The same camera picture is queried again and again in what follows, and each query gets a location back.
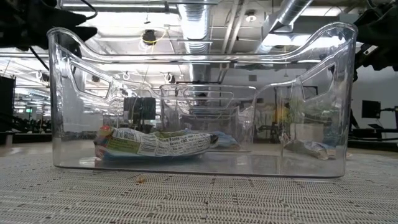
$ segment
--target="white wall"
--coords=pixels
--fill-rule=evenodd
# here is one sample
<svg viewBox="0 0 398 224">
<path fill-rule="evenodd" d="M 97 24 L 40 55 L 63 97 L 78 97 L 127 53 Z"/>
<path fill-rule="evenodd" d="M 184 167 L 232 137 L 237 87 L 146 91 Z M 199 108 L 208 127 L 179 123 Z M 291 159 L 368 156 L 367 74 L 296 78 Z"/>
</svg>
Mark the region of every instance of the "white wall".
<svg viewBox="0 0 398 224">
<path fill-rule="evenodd" d="M 359 78 L 353 84 L 351 107 L 359 126 L 370 128 L 368 124 L 376 123 L 376 119 L 362 118 L 362 101 L 380 101 L 382 109 L 398 106 L 398 73 L 391 67 L 381 71 L 361 67 L 357 71 Z M 396 128 L 394 112 L 382 112 L 379 120 L 384 128 Z M 387 133 L 386 138 L 398 138 L 398 134 Z"/>
</svg>

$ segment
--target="white mesh mat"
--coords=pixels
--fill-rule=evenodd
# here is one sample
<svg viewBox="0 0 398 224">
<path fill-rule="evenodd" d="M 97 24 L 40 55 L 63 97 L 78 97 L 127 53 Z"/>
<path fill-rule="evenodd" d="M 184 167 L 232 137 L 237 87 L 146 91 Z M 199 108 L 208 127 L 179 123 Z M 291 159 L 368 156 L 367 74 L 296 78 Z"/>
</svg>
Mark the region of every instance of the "white mesh mat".
<svg viewBox="0 0 398 224">
<path fill-rule="evenodd" d="M 398 160 L 355 154 L 328 182 L 58 169 L 0 157 L 0 223 L 398 223 Z"/>
</svg>

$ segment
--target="food package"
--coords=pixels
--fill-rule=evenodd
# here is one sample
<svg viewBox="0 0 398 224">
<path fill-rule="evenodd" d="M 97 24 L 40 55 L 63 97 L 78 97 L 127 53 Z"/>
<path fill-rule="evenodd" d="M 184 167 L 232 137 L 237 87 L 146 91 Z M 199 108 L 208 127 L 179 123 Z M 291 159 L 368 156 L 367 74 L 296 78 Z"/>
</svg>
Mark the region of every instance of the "food package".
<svg viewBox="0 0 398 224">
<path fill-rule="evenodd" d="M 130 128 L 103 126 L 94 140 L 100 159 L 177 157 L 203 153 L 217 144 L 218 136 L 189 131 L 141 133 Z"/>
</svg>

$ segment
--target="clear plastic bin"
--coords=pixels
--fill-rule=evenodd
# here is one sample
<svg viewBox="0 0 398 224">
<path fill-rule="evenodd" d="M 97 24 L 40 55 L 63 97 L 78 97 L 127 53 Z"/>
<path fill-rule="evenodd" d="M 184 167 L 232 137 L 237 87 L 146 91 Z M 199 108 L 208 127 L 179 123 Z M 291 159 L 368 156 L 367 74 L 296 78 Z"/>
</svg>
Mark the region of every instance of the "clear plastic bin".
<svg viewBox="0 0 398 224">
<path fill-rule="evenodd" d="M 276 55 L 109 55 L 48 33 L 58 167 L 291 177 L 345 173 L 356 28 Z M 151 85 L 206 67 L 222 84 Z"/>
</svg>

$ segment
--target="ceiling duct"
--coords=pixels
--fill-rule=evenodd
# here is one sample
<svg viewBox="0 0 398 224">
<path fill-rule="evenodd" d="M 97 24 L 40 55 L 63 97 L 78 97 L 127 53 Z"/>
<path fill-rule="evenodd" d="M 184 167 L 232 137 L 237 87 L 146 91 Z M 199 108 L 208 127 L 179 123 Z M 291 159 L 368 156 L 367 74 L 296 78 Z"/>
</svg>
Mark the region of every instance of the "ceiling duct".
<svg viewBox="0 0 398 224">
<path fill-rule="evenodd" d="M 263 40 L 256 49 L 256 53 L 268 53 L 272 46 L 263 44 L 270 32 L 292 32 L 293 23 L 313 0 L 284 0 L 280 10 L 268 15 L 262 27 Z"/>
<path fill-rule="evenodd" d="M 180 4 L 181 30 L 187 54 L 208 54 L 210 45 L 206 40 L 209 33 L 210 6 L 205 4 Z M 191 81 L 210 81 L 210 66 L 203 64 L 190 65 Z"/>
</svg>

